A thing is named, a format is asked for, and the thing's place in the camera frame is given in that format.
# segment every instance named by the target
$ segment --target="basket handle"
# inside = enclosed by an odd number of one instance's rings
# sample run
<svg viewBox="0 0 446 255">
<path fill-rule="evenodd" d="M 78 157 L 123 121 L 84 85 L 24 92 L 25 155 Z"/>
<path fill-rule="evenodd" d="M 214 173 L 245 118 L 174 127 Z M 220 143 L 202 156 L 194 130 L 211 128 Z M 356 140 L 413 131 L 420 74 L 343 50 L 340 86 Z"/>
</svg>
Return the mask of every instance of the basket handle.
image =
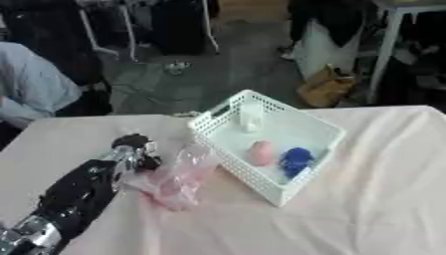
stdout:
<svg viewBox="0 0 446 255">
<path fill-rule="evenodd" d="M 210 110 L 210 114 L 212 118 L 218 118 L 226 113 L 228 113 L 231 110 L 231 105 L 229 102 L 225 101 L 221 103 L 220 105 L 216 106 L 212 110 Z"/>
</svg>

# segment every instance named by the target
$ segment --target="black jacket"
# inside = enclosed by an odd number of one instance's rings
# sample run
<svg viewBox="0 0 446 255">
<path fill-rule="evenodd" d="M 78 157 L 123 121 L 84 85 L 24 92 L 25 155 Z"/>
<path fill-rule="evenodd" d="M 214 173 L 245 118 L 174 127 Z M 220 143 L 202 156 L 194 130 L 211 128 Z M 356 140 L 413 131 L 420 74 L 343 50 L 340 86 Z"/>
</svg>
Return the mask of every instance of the black jacket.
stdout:
<svg viewBox="0 0 446 255">
<path fill-rule="evenodd" d="M 332 40 L 340 47 L 348 43 L 362 25 L 360 1 L 349 0 L 291 0 L 291 38 L 302 39 L 309 21 L 316 19 L 326 27 Z"/>
</svg>

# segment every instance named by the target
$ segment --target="perforated basket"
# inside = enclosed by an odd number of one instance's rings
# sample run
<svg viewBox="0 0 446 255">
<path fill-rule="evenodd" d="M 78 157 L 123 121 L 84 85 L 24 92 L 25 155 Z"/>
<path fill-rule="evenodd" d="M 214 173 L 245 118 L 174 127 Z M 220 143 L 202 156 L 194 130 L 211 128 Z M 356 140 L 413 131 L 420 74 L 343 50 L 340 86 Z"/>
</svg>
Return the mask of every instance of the perforated basket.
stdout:
<svg viewBox="0 0 446 255">
<path fill-rule="evenodd" d="M 240 106 L 260 102 L 265 111 L 263 127 L 254 133 L 239 125 Z M 212 147 L 223 166 L 276 206 L 284 205 L 322 168 L 344 137 L 344 130 L 307 113 L 253 91 L 242 91 L 189 123 L 197 142 Z M 270 141 L 277 158 L 294 147 L 308 149 L 314 162 L 293 179 L 274 163 L 255 167 L 245 160 L 246 150 L 258 140 Z"/>
</svg>

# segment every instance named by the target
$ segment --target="white box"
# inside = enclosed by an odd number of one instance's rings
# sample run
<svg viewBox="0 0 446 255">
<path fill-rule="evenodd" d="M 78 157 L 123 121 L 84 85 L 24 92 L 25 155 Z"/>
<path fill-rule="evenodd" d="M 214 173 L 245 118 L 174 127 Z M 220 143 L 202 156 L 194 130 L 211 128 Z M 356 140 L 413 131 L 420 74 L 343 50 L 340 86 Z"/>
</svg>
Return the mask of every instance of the white box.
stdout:
<svg viewBox="0 0 446 255">
<path fill-rule="evenodd" d="M 330 64 L 344 72 L 352 72 L 359 50 L 362 29 L 343 47 L 336 45 L 329 31 L 316 20 L 309 22 L 306 33 L 294 49 L 293 55 L 299 69 L 307 80 L 309 77 Z"/>
<path fill-rule="evenodd" d="M 261 130 L 248 133 L 240 126 L 240 106 L 253 100 L 262 103 L 265 117 Z M 276 206 L 283 206 L 321 170 L 345 134 L 339 127 L 248 90 L 194 119 L 189 127 L 197 142 L 216 151 L 227 170 Z M 303 147 L 316 160 L 289 180 L 276 163 L 255 167 L 245 160 L 246 150 L 258 140 L 271 142 L 277 158 Z"/>
</svg>

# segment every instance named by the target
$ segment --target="clear plastic bag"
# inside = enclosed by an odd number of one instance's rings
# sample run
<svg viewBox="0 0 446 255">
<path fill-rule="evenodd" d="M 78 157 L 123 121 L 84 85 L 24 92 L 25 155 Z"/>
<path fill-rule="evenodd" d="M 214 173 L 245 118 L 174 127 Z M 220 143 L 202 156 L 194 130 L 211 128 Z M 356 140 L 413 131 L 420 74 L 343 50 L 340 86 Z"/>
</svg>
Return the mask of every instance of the clear plastic bag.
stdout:
<svg viewBox="0 0 446 255">
<path fill-rule="evenodd" d="M 165 162 L 156 171 L 130 176 L 125 183 L 170 210 L 185 210 L 198 204 L 197 190 L 217 164 L 211 149 L 194 143 L 182 149 L 174 161 Z"/>
</svg>

